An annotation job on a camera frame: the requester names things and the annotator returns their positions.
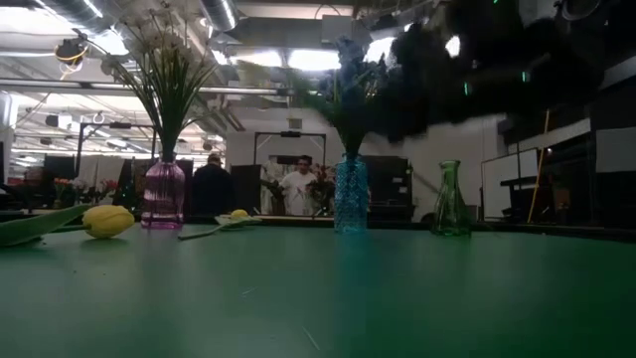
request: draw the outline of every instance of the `green table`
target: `green table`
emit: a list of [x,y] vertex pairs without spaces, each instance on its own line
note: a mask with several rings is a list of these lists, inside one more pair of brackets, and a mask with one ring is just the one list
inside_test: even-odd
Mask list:
[[0,282],[10,358],[636,356],[636,246],[612,242],[135,227],[0,251]]

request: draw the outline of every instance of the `yellow tulip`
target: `yellow tulip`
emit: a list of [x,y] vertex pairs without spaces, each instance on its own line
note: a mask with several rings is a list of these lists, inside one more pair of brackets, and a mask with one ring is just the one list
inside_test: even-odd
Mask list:
[[234,210],[234,211],[232,211],[232,213],[230,214],[230,217],[231,217],[232,219],[235,219],[235,218],[244,218],[244,217],[247,217],[247,216],[249,216],[249,215],[247,214],[247,211],[245,211],[245,210],[243,210],[243,209]]
[[135,218],[121,206],[100,205],[83,214],[86,232],[96,239],[113,238],[134,225]]

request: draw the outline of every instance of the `tulip leaf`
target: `tulip leaf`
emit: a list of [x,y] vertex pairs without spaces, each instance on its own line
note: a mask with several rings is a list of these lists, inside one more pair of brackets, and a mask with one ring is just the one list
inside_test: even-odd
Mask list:
[[51,233],[71,222],[90,207],[90,204],[77,205],[33,218],[0,223],[0,247],[24,244]]

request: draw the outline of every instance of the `white shirt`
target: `white shirt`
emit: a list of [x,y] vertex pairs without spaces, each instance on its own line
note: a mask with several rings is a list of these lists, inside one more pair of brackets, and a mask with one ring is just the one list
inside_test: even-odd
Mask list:
[[280,182],[280,186],[285,189],[285,204],[288,215],[308,216],[310,213],[309,195],[307,193],[307,184],[316,180],[316,176],[312,173],[305,175],[295,171],[287,174]]

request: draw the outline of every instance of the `glass bottle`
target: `glass bottle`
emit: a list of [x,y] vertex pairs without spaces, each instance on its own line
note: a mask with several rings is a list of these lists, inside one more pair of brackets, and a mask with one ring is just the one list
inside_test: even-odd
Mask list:
[[439,163],[442,187],[435,204],[435,221],[431,232],[446,237],[470,236],[470,216],[459,190],[459,160]]
[[180,229],[183,226],[185,182],[185,173],[174,161],[160,160],[148,170],[141,214],[143,228]]
[[367,230],[369,185],[367,165],[357,154],[345,154],[336,165],[334,229],[339,234],[361,234]]

